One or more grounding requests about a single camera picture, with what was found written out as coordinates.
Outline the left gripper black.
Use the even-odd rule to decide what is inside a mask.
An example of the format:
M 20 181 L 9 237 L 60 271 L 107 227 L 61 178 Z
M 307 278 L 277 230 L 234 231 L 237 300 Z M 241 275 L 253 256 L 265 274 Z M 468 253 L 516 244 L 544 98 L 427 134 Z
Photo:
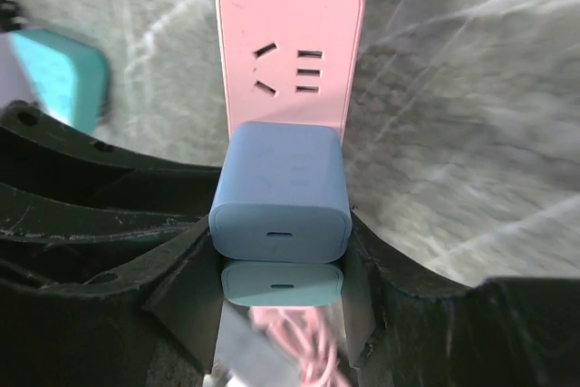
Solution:
M 1 277 L 85 283 L 206 216 L 220 170 L 96 140 L 13 102 L 1 111 Z

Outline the light blue plug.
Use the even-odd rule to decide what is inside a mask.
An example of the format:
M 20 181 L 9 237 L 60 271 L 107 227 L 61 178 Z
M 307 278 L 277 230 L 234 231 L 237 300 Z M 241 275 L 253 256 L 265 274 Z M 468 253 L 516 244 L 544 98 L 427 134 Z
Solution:
M 341 257 L 352 219 L 336 131 L 239 125 L 208 222 L 216 250 L 232 259 L 324 264 Z

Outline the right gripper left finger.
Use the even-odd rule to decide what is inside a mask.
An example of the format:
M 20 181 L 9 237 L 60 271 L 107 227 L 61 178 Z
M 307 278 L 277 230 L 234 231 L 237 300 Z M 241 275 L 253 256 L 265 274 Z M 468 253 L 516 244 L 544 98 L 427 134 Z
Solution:
M 1 283 L 4 386 L 199 386 L 223 295 L 201 219 L 85 284 Z

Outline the mint green plug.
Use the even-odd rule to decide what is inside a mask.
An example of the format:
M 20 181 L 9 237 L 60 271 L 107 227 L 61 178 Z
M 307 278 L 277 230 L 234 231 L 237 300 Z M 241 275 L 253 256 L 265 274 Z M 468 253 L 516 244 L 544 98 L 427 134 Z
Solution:
M 339 298 L 335 264 L 230 261 L 221 272 L 224 297 L 241 306 L 324 306 Z

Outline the teal power strip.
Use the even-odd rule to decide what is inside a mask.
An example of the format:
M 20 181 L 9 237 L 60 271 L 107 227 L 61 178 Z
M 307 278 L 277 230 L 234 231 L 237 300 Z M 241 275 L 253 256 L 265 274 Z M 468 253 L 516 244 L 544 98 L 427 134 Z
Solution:
M 42 28 L 13 31 L 8 42 L 43 111 L 93 134 L 109 84 L 109 66 L 102 52 Z

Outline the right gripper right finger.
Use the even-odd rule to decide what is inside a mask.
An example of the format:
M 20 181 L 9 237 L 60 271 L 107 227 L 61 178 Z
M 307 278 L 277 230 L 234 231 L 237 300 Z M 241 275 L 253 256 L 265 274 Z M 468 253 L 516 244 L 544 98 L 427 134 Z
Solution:
M 342 305 L 359 385 L 579 383 L 577 279 L 497 276 L 468 287 L 352 222 Z

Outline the pink power strip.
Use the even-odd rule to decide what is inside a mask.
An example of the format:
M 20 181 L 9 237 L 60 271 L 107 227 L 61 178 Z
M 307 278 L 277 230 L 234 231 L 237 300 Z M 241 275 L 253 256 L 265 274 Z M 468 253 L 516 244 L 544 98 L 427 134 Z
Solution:
M 243 123 L 272 122 L 331 128 L 342 147 L 364 1 L 216 0 L 229 142 Z M 322 306 L 247 308 L 303 386 L 347 384 Z

